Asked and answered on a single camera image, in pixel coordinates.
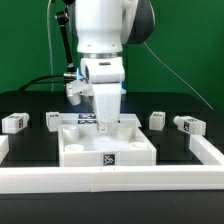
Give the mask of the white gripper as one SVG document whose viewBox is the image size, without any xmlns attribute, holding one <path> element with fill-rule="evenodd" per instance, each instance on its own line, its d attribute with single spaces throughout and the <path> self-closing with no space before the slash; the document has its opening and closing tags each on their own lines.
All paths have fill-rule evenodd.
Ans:
<svg viewBox="0 0 224 224">
<path fill-rule="evenodd" d="M 107 123 L 116 122 L 119 118 L 122 92 L 120 83 L 125 79 L 123 59 L 82 58 L 80 66 L 82 75 L 92 87 L 99 130 L 106 132 Z"/>
</svg>

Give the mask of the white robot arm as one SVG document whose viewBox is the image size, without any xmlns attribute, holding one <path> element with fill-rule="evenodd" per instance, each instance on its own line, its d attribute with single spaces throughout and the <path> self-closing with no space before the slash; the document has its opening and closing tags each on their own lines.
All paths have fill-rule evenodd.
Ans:
<svg viewBox="0 0 224 224">
<path fill-rule="evenodd" d="M 93 98 L 98 129 L 107 132 L 120 114 L 122 46 L 145 42 L 154 30 L 154 10 L 150 0 L 74 0 L 68 12 L 83 77 L 72 86 Z"/>
</svg>

